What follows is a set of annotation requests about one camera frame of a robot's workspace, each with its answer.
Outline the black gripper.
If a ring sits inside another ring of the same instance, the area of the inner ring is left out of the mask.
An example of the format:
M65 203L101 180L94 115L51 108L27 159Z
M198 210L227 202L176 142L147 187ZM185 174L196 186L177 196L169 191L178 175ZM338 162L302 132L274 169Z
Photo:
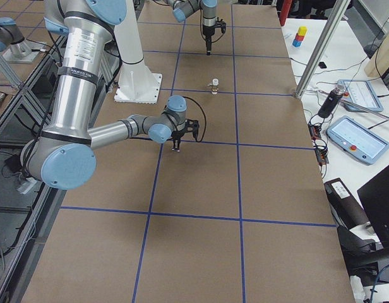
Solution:
M215 27L203 25L203 35L205 36L206 54L212 54L212 37L215 34Z
M175 152L180 152L181 138L188 132L188 127L186 124L179 126L177 130L174 130L171 134L173 147L172 150Z

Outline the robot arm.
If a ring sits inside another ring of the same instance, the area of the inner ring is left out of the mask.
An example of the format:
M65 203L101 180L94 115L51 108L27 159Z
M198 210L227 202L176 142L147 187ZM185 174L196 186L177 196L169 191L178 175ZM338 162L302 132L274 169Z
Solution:
M156 77L145 66L131 1L46 1L49 31L67 36L51 120L23 148L21 163L28 175L62 190L86 183L96 168L94 150L146 134L157 143L173 139L178 148L188 130L186 100L169 97L158 116L134 114L111 124L90 128L88 123L100 79L104 49L115 42L121 64L132 59L131 76L121 73L123 87L153 91Z
M201 33L205 38L206 54L212 54L212 38L215 35L215 29L218 27L217 18L217 0L187 0L171 1L164 3L172 8L172 13L178 22L183 22L197 11L201 11Z

